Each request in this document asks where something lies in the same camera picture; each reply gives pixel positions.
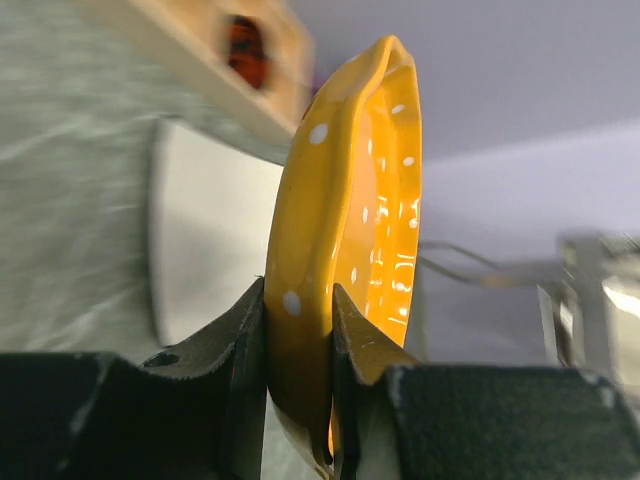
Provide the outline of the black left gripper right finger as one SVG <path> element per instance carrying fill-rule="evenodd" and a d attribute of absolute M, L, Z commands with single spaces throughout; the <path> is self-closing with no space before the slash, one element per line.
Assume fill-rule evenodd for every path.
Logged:
<path fill-rule="evenodd" d="M 340 479 L 635 479 L 639 426 L 603 377 L 424 364 L 333 291 Z"/>

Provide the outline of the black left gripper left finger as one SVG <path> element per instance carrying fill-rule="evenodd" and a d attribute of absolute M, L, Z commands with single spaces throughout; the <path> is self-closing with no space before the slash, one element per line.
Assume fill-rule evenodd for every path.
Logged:
<path fill-rule="evenodd" d="M 186 340 L 1 358 L 5 479 L 257 479 L 266 411 L 262 279 Z"/>

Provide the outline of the white square plate black rim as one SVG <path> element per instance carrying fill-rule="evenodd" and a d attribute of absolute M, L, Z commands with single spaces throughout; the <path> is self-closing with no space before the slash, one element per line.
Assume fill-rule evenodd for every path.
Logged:
<path fill-rule="evenodd" d="M 145 362 L 203 380 L 217 470 L 261 475 L 266 387 L 263 287 L 280 165 L 219 142 L 175 117 L 151 149 L 148 268 L 162 351 Z"/>

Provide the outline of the yellow polka dot plate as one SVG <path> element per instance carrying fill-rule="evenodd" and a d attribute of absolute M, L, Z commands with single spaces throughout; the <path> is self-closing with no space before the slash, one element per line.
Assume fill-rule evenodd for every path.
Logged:
<path fill-rule="evenodd" d="M 330 466 L 332 295 L 403 345 L 417 263 L 422 119 L 416 65 L 385 36 L 336 70 L 293 137 L 276 199 L 264 303 L 268 388 L 289 440 Z"/>

